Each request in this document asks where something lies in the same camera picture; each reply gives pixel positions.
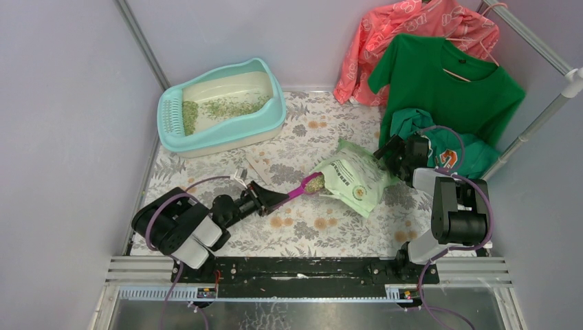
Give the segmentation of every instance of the litter scoop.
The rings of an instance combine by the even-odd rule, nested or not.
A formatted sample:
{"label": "litter scoop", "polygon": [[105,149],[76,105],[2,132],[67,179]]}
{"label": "litter scoop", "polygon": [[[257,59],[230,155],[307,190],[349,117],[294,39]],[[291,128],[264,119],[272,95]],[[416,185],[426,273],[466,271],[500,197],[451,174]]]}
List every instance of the litter scoop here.
{"label": "litter scoop", "polygon": [[317,193],[319,190],[324,188],[324,175],[321,172],[315,172],[302,180],[302,183],[296,189],[293,189],[287,195],[289,199],[285,201],[291,201],[292,199],[296,198],[297,196],[306,194],[312,195]]}

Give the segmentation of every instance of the pink jacket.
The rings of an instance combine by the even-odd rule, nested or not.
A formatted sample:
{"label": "pink jacket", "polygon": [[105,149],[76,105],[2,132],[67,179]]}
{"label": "pink jacket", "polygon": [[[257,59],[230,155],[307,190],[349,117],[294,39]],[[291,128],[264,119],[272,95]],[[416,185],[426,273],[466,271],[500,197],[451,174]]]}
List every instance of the pink jacket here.
{"label": "pink jacket", "polygon": [[388,86],[374,94],[366,80],[382,58],[395,35],[444,36],[473,41],[453,41],[465,53],[486,59],[479,41],[490,52],[498,41],[498,26],[484,16],[459,5],[455,0],[405,0],[371,10],[360,21],[350,44],[334,96],[345,103],[351,96],[363,105],[385,105]]}

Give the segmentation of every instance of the litter box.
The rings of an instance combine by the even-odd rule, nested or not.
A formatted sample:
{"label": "litter box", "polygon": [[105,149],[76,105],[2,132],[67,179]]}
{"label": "litter box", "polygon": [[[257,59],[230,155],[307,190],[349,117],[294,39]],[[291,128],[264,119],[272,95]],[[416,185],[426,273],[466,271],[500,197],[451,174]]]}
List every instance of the litter box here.
{"label": "litter box", "polygon": [[[194,132],[190,135],[183,105]],[[158,103],[157,123],[162,145],[192,158],[271,139],[281,131],[285,116],[279,82],[263,60],[252,58],[166,90]]]}

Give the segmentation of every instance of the black metal plate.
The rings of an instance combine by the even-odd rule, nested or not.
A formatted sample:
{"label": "black metal plate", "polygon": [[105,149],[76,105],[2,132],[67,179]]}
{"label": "black metal plate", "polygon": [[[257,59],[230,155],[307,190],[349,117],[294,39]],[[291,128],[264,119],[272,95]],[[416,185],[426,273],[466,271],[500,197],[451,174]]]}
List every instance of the black metal plate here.
{"label": "black metal plate", "polygon": [[[394,260],[380,258],[217,257],[198,270],[185,266],[179,282],[214,283],[214,271],[219,270],[222,298],[386,297],[384,285],[415,285],[418,281],[418,276],[400,279],[393,274],[395,266]],[[432,265],[423,283],[438,282]]]}

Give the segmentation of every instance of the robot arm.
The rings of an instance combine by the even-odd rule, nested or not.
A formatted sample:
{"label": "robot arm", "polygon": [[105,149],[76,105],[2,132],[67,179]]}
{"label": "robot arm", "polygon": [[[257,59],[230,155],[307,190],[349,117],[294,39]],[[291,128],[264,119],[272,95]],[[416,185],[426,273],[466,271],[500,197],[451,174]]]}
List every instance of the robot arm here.
{"label": "robot arm", "polygon": [[208,250],[217,251],[227,243],[231,237],[227,228],[253,212],[268,215],[287,199],[287,194],[270,191],[251,181],[238,199],[219,195],[209,209],[176,187],[141,209],[131,227],[146,237],[152,217],[166,203],[151,225],[150,241],[162,254],[198,269],[210,256]]}
{"label": "robot arm", "polygon": [[[394,135],[374,155],[379,160],[384,157],[389,172],[408,186],[433,196],[431,229],[403,245],[397,255],[403,265],[424,265],[450,246],[473,246],[486,237],[490,219],[484,201],[469,184],[427,167],[426,138],[414,134],[404,141]],[[472,181],[487,196],[486,182]]]}

